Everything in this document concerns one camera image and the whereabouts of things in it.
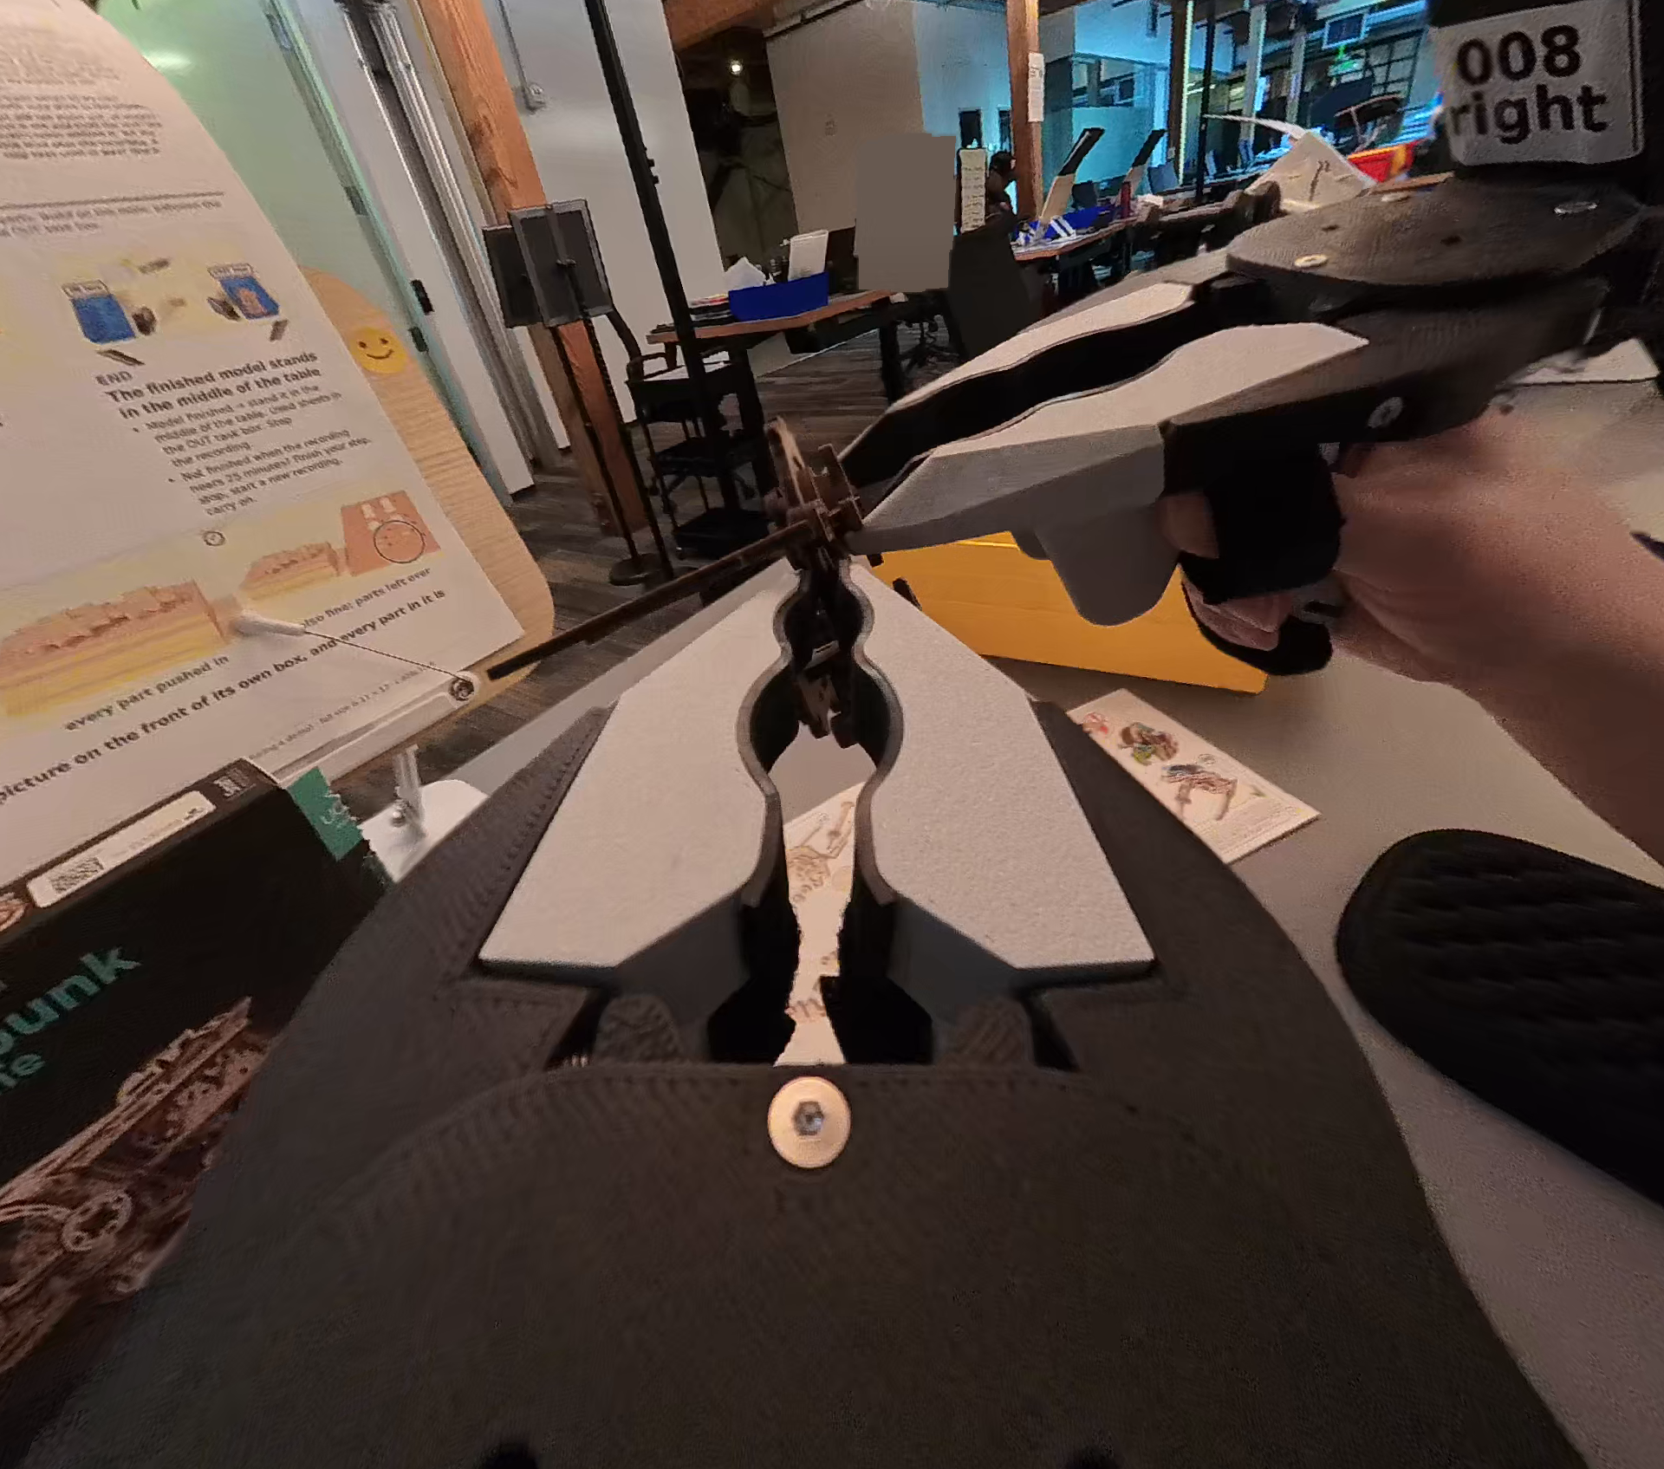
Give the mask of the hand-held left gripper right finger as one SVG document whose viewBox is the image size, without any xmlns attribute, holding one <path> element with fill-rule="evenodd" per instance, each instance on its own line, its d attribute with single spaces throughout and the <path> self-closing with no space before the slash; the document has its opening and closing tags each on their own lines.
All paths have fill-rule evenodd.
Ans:
<svg viewBox="0 0 1664 1469">
<path fill-rule="evenodd" d="M 1038 705 L 861 566 L 839 741 L 861 749 L 851 896 L 821 981 L 844 1063 L 930 1063 L 957 1023 L 1143 983 L 1152 941 Z"/>
</svg>

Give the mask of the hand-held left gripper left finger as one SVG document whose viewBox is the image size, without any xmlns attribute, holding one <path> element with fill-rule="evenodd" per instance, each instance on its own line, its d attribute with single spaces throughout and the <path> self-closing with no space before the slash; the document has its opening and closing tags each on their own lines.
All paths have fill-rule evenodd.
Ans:
<svg viewBox="0 0 1664 1469">
<path fill-rule="evenodd" d="M 798 919 L 770 764 L 798 738 L 785 569 L 604 716 L 477 964 L 652 999 L 715 1063 L 775 1063 Z"/>
</svg>

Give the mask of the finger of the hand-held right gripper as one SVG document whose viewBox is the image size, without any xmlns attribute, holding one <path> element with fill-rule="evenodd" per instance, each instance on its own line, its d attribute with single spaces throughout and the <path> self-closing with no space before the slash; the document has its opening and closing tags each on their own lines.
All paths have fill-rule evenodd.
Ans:
<svg viewBox="0 0 1664 1469">
<path fill-rule="evenodd" d="M 857 508 L 871 511 L 912 462 L 949 440 L 1001 430 L 1050 401 L 1132 382 L 1202 334 L 1277 323 L 1294 318 L 1260 281 L 1228 268 L 1224 259 L 1197 259 L 1185 277 L 1148 277 L 1127 293 L 1085 301 L 957 368 L 938 384 L 917 387 L 837 462 Z M 1299 440 L 1273 462 L 1241 466 L 1224 479 L 1166 496 L 1185 495 L 1248 495 L 1250 505 L 1273 511 L 1317 508 L 1317 444 Z"/>
<path fill-rule="evenodd" d="M 1341 392 L 1363 349 L 1325 323 L 1202 334 L 1132 382 L 926 450 L 847 549 L 871 559 L 1009 532 L 1050 563 L 1085 622 L 1132 625 L 1177 566 L 1157 505 L 1294 445 L 1294 431 L 1256 422 Z"/>
</svg>

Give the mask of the brown wooden mechanical model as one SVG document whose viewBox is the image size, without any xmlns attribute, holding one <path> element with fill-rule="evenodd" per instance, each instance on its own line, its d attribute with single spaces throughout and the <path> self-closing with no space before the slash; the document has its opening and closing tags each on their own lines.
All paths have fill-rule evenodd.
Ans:
<svg viewBox="0 0 1664 1469">
<path fill-rule="evenodd" d="M 731 592 L 764 566 L 785 563 L 792 581 L 779 602 L 775 627 L 785 651 L 798 719 L 818 741 L 837 741 L 839 749 L 857 745 L 855 599 L 844 563 L 861 508 L 833 445 L 803 454 L 792 431 L 775 419 L 764 426 L 764 450 L 775 477 L 775 490 L 764 500 L 770 521 L 764 538 L 640 592 L 629 607 L 613 607 L 512 660 L 488 664 L 486 679 L 503 681 L 688 599 L 711 607 L 722 588 Z"/>
</svg>

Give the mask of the black model kit box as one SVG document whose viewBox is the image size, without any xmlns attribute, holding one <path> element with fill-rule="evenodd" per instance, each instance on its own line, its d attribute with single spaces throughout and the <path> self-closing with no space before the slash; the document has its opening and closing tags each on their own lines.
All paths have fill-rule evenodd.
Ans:
<svg viewBox="0 0 1664 1469">
<path fill-rule="evenodd" d="M 53 1396 L 172 1253 L 254 1073 L 385 893 L 308 773 L 232 763 L 3 887 L 3 1408 Z"/>
</svg>

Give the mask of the person's right hand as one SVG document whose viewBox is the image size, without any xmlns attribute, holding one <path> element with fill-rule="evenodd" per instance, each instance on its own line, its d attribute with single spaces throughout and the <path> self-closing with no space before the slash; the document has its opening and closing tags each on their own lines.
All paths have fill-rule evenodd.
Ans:
<svg viewBox="0 0 1664 1469">
<path fill-rule="evenodd" d="M 1557 679 L 1537 615 L 1570 484 L 1586 485 L 1506 414 L 1351 454 L 1334 477 L 1344 602 L 1334 642 L 1463 692 L 1545 763 Z"/>
</svg>

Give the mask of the yellow plastic bin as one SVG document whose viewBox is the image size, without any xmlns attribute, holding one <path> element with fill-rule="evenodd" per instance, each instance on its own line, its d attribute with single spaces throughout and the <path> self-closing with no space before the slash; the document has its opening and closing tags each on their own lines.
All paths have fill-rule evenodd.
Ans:
<svg viewBox="0 0 1664 1469">
<path fill-rule="evenodd" d="M 1085 622 L 1059 572 L 1012 538 L 884 553 L 874 569 L 952 639 L 988 660 L 1127 674 L 1256 696 L 1266 671 L 1214 651 L 1181 595 L 1177 572 L 1161 602 L 1120 627 Z"/>
</svg>

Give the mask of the white board stand base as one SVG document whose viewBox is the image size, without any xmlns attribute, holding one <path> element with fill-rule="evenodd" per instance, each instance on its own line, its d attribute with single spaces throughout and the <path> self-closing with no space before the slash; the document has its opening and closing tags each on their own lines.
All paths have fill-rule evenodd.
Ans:
<svg viewBox="0 0 1664 1469">
<path fill-rule="evenodd" d="M 403 749 L 391 763 L 391 807 L 360 825 L 370 858 L 389 881 L 410 872 L 444 841 L 488 793 L 467 781 L 422 781 L 416 749 Z"/>
</svg>

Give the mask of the illustrated assembly leaflet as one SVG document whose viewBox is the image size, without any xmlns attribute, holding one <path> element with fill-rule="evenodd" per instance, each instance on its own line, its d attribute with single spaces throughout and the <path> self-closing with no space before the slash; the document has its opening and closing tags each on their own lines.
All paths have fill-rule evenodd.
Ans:
<svg viewBox="0 0 1664 1469">
<path fill-rule="evenodd" d="M 1132 689 L 1114 689 L 1068 719 L 1092 745 L 1135 775 L 1169 818 L 1177 818 L 1222 862 L 1302 831 L 1319 814 L 1216 751 L 1199 734 L 1148 708 Z M 798 971 L 785 1003 L 792 1034 L 779 1066 L 839 1063 L 837 1034 L 821 1004 L 821 975 L 837 975 L 837 935 L 855 873 L 857 783 L 798 814 L 781 827 L 785 893 L 798 919 Z"/>
</svg>

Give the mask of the wooden office desk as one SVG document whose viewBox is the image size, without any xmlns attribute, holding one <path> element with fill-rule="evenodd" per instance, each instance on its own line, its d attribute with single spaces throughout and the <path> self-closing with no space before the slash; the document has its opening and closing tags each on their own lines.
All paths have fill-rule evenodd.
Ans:
<svg viewBox="0 0 1664 1469">
<path fill-rule="evenodd" d="M 884 292 L 865 292 L 865 293 L 833 293 L 818 301 L 816 309 L 807 305 L 769 305 L 764 292 L 745 293 L 762 316 L 744 318 L 744 293 L 728 299 L 728 316 L 725 318 L 700 318 L 696 344 L 700 344 L 700 375 L 693 375 L 677 349 L 677 329 L 674 326 L 656 326 L 650 340 L 658 340 L 670 368 L 658 375 L 645 375 L 645 363 L 629 363 L 629 401 L 633 401 L 633 419 L 636 422 L 677 422 L 677 419 L 700 419 L 704 401 L 711 401 L 717 410 L 725 401 L 737 403 L 756 403 L 754 387 L 754 368 L 750 351 L 764 344 L 775 334 L 807 334 L 821 349 L 827 344 L 844 344 L 857 334 L 876 334 L 882 349 L 882 387 L 884 401 L 896 403 L 907 392 L 907 375 L 901 375 L 901 357 L 900 357 L 900 339 L 896 326 L 917 311 L 909 293 L 884 293 Z"/>
</svg>

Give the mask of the blue plastic bin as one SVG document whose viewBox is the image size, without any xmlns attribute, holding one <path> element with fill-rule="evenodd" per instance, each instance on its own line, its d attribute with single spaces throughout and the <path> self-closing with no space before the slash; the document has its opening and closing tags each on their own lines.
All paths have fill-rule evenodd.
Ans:
<svg viewBox="0 0 1664 1469">
<path fill-rule="evenodd" d="M 830 271 L 769 281 L 756 287 L 728 292 L 731 323 L 781 323 L 792 316 L 812 316 L 830 305 Z"/>
</svg>

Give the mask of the plywood board with smiley sticker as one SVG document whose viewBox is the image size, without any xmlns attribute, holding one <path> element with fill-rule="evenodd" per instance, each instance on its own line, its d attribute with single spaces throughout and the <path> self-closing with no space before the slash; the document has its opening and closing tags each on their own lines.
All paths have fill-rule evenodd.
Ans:
<svg viewBox="0 0 1664 1469">
<path fill-rule="evenodd" d="M 523 636 L 483 660 L 507 664 L 528 647 L 555 636 L 555 599 L 545 581 L 528 543 L 518 538 L 503 500 L 497 500 L 488 479 L 473 466 L 462 434 L 456 431 L 444 403 L 426 382 L 416 344 L 410 334 L 396 329 L 396 318 L 385 316 L 364 293 L 323 268 L 299 268 L 310 293 L 317 299 L 327 318 L 340 334 L 343 349 L 364 375 L 378 403 L 403 434 L 410 459 L 416 462 L 430 496 L 467 543 L 472 559 L 483 566 L 497 595 L 507 602 Z"/>
</svg>

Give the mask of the black textured pad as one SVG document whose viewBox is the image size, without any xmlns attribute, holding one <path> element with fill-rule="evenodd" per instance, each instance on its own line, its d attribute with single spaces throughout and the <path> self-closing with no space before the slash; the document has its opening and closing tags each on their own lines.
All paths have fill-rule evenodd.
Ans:
<svg viewBox="0 0 1664 1469">
<path fill-rule="evenodd" d="M 1448 1084 L 1664 1200 L 1656 887 L 1504 836 L 1410 836 L 1349 896 L 1336 970 Z"/>
</svg>

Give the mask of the printed instruction sheet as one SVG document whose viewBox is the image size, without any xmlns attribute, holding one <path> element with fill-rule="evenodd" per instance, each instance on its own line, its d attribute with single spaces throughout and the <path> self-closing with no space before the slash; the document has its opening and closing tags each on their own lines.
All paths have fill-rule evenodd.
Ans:
<svg viewBox="0 0 1664 1469">
<path fill-rule="evenodd" d="M 416 357 L 85 0 L 3 0 L 0 281 L 3 881 L 488 692 L 534 616 L 391 419 Z"/>
</svg>

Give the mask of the thick wooden pillar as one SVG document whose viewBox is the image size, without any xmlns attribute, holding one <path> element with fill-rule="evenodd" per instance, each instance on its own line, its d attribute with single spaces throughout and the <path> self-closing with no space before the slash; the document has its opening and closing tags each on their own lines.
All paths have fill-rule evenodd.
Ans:
<svg viewBox="0 0 1664 1469">
<path fill-rule="evenodd" d="M 513 212 L 545 207 L 547 191 L 518 120 L 486 4 L 404 0 L 404 9 L 444 87 L 444 104 L 467 145 L 486 219 L 503 225 Z M 633 543 L 650 511 L 633 490 L 629 445 L 594 329 L 582 318 L 551 329 L 534 326 L 528 344 L 574 444 L 574 462 L 598 521 Z"/>
</svg>

